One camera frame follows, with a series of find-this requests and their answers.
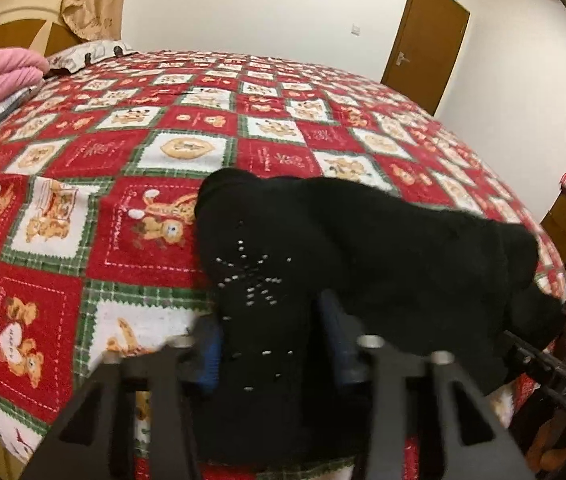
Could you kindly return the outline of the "black pants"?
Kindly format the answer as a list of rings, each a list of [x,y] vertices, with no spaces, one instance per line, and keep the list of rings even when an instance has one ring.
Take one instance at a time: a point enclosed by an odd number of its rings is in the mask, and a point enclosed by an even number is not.
[[[222,356],[218,387],[192,403],[194,431],[219,463],[301,466],[362,448],[372,389],[338,384],[323,292],[403,352],[453,353],[483,393],[515,377],[504,333],[541,349],[565,322],[522,224],[349,180],[218,170],[198,191],[195,245]]]

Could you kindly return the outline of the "cream wooden headboard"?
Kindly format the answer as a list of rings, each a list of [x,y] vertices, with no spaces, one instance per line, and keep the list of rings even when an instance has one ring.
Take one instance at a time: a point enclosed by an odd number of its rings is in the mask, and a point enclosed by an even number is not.
[[[19,47],[51,56],[82,44],[65,24],[63,0],[0,0],[0,49]]]

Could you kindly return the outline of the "grey patterned pillow far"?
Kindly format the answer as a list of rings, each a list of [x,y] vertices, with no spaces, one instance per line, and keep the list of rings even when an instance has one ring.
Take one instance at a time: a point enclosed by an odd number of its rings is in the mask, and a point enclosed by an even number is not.
[[[137,53],[120,40],[94,40],[77,44],[48,57],[51,73],[76,74],[79,70],[110,58]]]

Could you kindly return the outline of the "red teddy bear bedspread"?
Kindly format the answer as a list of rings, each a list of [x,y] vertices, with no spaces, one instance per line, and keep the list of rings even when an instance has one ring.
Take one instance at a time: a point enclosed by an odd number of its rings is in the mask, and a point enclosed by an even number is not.
[[[154,352],[215,315],[195,245],[204,180],[326,177],[408,203],[519,223],[540,289],[565,302],[557,250],[465,143],[403,94],[281,58],[158,51],[48,79],[0,125],[0,479],[17,479],[105,352]],[[207,479],[346,479],[355,455],[219,463]]]

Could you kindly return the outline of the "brown wooden door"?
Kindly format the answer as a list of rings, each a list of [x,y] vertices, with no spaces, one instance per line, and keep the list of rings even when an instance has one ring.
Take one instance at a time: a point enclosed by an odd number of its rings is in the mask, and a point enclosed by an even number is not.
[[[455,0],[407,0],[381,83],[435,113],[469,17],[469,10]]]

